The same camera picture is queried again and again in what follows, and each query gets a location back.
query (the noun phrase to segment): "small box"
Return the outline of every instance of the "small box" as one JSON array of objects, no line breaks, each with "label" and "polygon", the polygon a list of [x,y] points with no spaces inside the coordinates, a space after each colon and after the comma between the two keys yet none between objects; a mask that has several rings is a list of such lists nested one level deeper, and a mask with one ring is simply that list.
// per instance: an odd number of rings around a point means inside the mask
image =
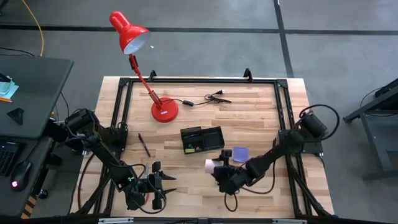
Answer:
[{"label": "small box", "polygon": [[222,149],[225,146],[219,126],[208,129],[201,127],[181,129],[181,138],[185,154]]}]

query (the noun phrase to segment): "red desk lamp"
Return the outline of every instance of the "red desk lamp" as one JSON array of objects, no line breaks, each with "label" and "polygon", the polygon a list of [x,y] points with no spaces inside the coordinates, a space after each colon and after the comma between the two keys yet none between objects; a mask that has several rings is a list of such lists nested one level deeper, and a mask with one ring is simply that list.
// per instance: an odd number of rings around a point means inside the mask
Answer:
[{"label": "red desk lamp", "polygon": [[149,96],[154,101],[154,104],[152,105],[152,115],[159,122],[172,121],[178,114],[177,103],[169,97],[159,98],[156,93],[149,88],[148,84],[141,76],[141,72],[138,70],[136,57],[133,55],[134,52],[138,51],[149,40],[149,30],[145,27],[131,24],[126,16],[119,11],[112,12],[109,20],[120,34],[120,48],[124,54],[129,55],[132,69],[147,88]]}]

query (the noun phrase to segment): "wooden tabletop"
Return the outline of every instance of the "wooden tabletop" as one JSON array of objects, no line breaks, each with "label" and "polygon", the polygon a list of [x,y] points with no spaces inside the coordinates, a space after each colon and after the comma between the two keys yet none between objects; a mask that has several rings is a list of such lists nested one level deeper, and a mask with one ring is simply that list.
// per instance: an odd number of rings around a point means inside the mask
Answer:
[{"label": "wooden tabletop", "polygon": [[[96,115],[104,127],[111,123],[111,117],[118,89],[120,77],[104,77],[96,107]],[[295,120],[300,110],[308,106],[304,80],[301,78],[288,79],[289,92]],[[190,100],[194,103],[204,101],[206,94],[212,94],[224,89],[223,98],[231,100],[231,104],[208,103],[201,106],[189,107],[179,105],[178,116],[169,123],[159,123],[150,113],[153,101],[141,83],[135,83],[132,88],[131,103],[127,124],[129,136],[122,160],[127,164],[148,163],[155,161],[162,163],[165,174],[177,180],[163,181],[164,189],[177,188],[167,194],[167,206],[163,212],[156,215],[147,215],[140,210],[127,210],[124,193],[115,193],[112,216],[134,217],[217,217],[217,218],[293,218],[292,199],[290,196],[289,181],[284,158],[276,162],[275,188],[270,194],[256,195],[241,190],[237,194],[238,209],[229,212],[224,206],[224,194],[218,191],[214,178],[204,171],[205,159],[214,159],[219,156],[220,150],[200,152],[185,155],[183,153],[180,130],[201,126],[210,128],[221,126],[225,149],[234,146],[247,147],[249,157],[264,154],[272,147],[272,140],[277,136],[279,119],[276,110],[274,88],[267,84],[221,84],[221,83],[150,83],[150,87],[160,96],[169,96],[181,100]],[[124,96],[119,112],[121,119]],[[139,141],[141,133],[150,151],[148,158]],[[330,213],[333,213],[325,171],[319,158],[303,154],[303,164],[307,185],[314,196]],[[85,157],[83,169],[88,156]],[[102,163],[95,157],[83,178],[81,200],[84,203],[98,185]],[[272,169],[266,176],[252,187],[253,190],[266,191],[272,183]],[[106,203],[108,190],[103,197],[103,207]],[[299,187],[297,192],[300,208],[304,212],[302,193]],[[77,210],[77,190],[73,199],[72,211]],[[153,211],[151,194],[149,203],[144,209]],[[233,197],[227,197],[227,203],[234,208]]]}]

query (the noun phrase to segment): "keyboard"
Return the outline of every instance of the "keyboard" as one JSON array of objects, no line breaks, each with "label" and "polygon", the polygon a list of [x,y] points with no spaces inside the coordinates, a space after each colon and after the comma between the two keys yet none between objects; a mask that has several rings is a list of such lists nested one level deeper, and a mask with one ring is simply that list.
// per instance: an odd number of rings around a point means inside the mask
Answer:
[{"label": "keyboard", "polygon": [[0,140],[0,175],[8,176],[14,167],[24,143]]}]

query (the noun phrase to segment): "concrete floor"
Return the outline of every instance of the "concrete floor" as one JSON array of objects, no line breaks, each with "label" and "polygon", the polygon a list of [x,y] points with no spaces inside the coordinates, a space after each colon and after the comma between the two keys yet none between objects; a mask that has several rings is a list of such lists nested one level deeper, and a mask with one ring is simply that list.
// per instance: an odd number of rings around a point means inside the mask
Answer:
[{"label": "concrete floor", "polygon": [[[122,10],[147,27],[277,29],[272,0],[40,0],[28,1],[42,24],[110,26]],[[398,30],[394,0],[280,0],[286,29]],[[0,23],[32,24],[19,1],[3,10]],[[38,31],[1,30],[0,46],[39,54]],[[45,56],[75,61],[63,89],[71,111],[94,109],[105,75],[132,75],[115,32],[45,31]],[[397,78],[396,35],[287,35],[294,77],[304,78],[311,104],[324,103],[344,116],[359,107],[369,91]],[[240,77],[249,67],[255,77],[286,77],[279,34],[154,32],[138,52],[143,73]],[[66,116],[62,99],[60,118]],[[328,111],[316,110],[333,125]],[[398,222],[398,180],[364,183],[379,169],[360,121],[342,123],[323,143],[326,176],[335,213],[345,218]],[[63,166],[46,180],[50,196],[38,202],[33,217],[64,215],[80,169],[81,156],[62,150]]]}]

